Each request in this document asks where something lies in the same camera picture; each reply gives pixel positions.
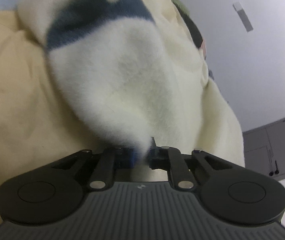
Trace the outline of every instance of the ribbed gray surface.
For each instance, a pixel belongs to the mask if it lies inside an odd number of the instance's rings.
[[[285,240],[280,224],[243,228],[208,214],[168,182],[116,182],[68,218],[41,227],[5,222],[0,240]]]

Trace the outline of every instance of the blue stripe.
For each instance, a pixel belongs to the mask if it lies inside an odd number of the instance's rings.
[[[104,23],[119,18],[154,21],[142,0],[75,0],[64,8],[47,34],[47,51],[74,43]]]

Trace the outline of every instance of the silver screw head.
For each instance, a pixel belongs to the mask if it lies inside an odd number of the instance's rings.
[[[106,184],[101,180],[95,180],[90,182],[89,186],[94,189],[102,189],[106,186]]]
[[[183,180],[178,183],[178,187],[183,189],[191,189],[193,186],[194,184],[188,180]]]

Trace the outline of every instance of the black circular pad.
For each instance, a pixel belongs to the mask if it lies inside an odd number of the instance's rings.
[[[238,225],[279,221],[285,211],[285,188],[245,169],[213,173],[201,188],[200,198],[213,215]]]
[[[259,184],[247,181],[237,182],[228,189],[229,196],[242,203],[256,203],[262,200],[265,189]]]
[[[18,190],[18,196],[26,202],[40,203],[55,195],[55,187],[44,181],[30,182]]]
[[[65,171],[40,168],[0,186],[0,215],[19,224],[53,223],[74,212],[83,194],[82,187]]]

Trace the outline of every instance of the logo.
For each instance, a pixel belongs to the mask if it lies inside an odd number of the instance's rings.
[[[143,185],[143,184],[142,184],[142,185],[137,186],[137,188],[138,188],[138,189],[144,189],[145,187],[146,187],[146,186],[145,186],[145,185]]]

